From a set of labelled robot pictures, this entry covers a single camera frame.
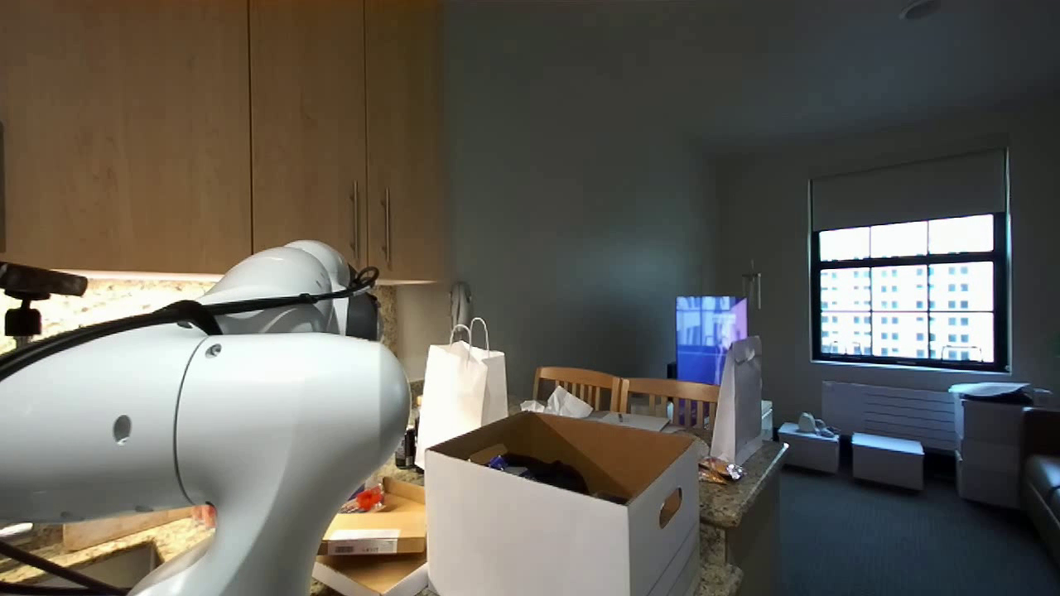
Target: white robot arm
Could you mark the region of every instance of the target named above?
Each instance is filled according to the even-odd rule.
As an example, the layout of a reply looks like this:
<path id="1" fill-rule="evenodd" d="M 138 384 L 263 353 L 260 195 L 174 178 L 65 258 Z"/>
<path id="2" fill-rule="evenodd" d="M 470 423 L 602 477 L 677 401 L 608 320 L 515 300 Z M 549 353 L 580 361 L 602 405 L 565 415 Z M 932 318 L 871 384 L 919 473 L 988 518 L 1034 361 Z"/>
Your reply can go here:
<path id="1" fill-rule="evenodd" d="M 335 509 L 405 434 L 400 364 L 350 338 L 364 326 L 350 312 L 375 326 L 350 288 L 328 246 L 294 241 L 201 299 L 215 326 L 129 326 L 4 357 L 0 520 L 212 505 L 215 537 L 132 594 L 304 596 Z"/>

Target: wooden cabinet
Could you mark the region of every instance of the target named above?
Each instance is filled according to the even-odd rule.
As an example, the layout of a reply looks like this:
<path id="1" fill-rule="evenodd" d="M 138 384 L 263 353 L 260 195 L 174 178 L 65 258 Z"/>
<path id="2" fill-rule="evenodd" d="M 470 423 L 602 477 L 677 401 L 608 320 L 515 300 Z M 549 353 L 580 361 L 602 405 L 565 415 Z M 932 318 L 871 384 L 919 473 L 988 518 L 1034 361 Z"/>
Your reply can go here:
<path id="1" fill-rule="evenodd" d="M 212 272 L 250 248 L 244 7 L 4 0 L 4 258 Z"/>
<path id="2" fill-rule="evenodd" d="M 447 277 L 437 0 L 251 0 L 257 248 Z"/>

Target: wall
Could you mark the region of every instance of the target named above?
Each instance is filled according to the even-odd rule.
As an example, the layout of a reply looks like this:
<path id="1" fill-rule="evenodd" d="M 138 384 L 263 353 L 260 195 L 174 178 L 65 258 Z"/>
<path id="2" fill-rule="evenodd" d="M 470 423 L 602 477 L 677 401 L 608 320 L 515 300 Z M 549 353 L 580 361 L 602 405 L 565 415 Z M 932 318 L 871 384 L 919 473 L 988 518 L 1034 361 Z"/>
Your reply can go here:
<path id="1" fill-rule="evenodd" d="M 911 156 L 946 156 L 951 148 L 1009 140 L 1013 160 L 1013 369 L 1010 373 L 936 373 L 889 369 L 811 364 L 810 338 L 810 192 L 811 173 L 842 173 Z M 748 156 L 719 160 L 719 192 L 726 204 L 726 277 L 738 277 L 744 258 L 758 258 L 766 274 L 766 395 L 778 417 L 819 412 L 824 379 L 949 389 L 979 379 L 1016 379 L 1060 390 L 1060 99 L 1010 102 L 995 108 L 951 114 L 932 124 L 908 124 L 842 140 L 771 147 Z"/>
<path id="2" fill-rule="evenodd" d="M 450 9 L 454 261 L 507 352 L 538 364 L 662 373 L 672 299 L 717 283 L 717 183 L 670 114 L 619 83 L 631 56 L 565 9 Z"/>

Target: white paper bag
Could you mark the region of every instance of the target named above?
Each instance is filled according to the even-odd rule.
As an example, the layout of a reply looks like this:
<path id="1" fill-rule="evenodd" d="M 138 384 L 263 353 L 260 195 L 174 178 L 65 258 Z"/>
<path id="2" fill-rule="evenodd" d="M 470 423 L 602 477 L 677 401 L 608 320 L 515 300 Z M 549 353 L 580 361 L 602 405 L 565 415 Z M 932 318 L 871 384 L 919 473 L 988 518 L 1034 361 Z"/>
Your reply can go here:
<path id="1" fill-rule="evenodd" d="M 729 343 L 717 405 L 714 457 L 746 465 L 762 447 L 758 338 Z"/>
<path id="2" fill-rule="evenodd" d="M 485 348 L 470 343 L 473 327 L 485 330 Z M 456 326 L 450 343 L 427 348 L 421 429 L 418 429 L 418 466 L 424 466 L 424 449 L 479 429 L 492 422 L 507 417 L 507 364 L 505 352 L 492 348 L 492 327 L 485 318 Z"/>

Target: chair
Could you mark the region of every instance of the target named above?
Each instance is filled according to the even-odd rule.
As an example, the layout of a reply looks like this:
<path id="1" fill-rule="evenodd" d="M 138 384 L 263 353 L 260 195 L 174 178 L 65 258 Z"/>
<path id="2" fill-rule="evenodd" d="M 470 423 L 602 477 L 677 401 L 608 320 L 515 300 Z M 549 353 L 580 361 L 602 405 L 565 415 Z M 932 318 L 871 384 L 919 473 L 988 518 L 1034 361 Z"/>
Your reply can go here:
<path id="1" fill-rule="evenodd" d="M 672 428 L 710 429 L 719 384 L 677 381 L 677 379 L 623 379 L 619 406 L 632 415 L 632 401 L 648 401 L 650 417 L 670 417 Z"/>
<path id="2" fill-rule="evenodd" d="M 592 369 L 538 369 L 535 399 L 544 401 L 553 389 L 585 399 L 592 412 L 619 412 L 619 379 Z"/>

